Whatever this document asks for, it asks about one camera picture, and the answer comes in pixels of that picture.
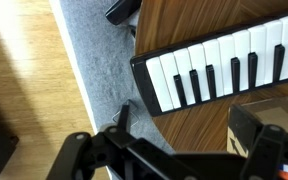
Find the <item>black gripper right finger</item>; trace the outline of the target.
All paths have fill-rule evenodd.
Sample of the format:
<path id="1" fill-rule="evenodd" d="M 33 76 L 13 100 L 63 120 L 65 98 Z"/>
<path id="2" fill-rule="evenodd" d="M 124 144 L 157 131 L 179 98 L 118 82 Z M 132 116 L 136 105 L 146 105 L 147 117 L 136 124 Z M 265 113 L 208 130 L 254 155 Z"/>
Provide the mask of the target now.
<path id="1" fill-rule="evenodd" d="M 241 180 L 285 180 L 279 174 L 288 165 L 288 132 L 275 124 L 264 125 L 240 105 L 230 107 L 230 127 L 236 137 L 233 149 L 240 143 L 248 151 L 240 172 Z"/>

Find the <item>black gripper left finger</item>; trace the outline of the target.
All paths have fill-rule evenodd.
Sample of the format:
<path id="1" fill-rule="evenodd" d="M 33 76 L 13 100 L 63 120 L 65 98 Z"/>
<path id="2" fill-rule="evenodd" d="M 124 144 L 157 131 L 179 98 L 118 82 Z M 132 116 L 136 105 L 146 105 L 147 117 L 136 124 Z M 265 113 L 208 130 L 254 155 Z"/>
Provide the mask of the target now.
<path id="1" fill-rule="evenodd" d="M 91 180 L 104 166 L 120 180 L 168 178 L 171 156 L 127 131 L 129 109 L 129 105 L 123 105 L 117 124 L 95 136 L 87 132 L 67 136 L 47 180 Z"/>

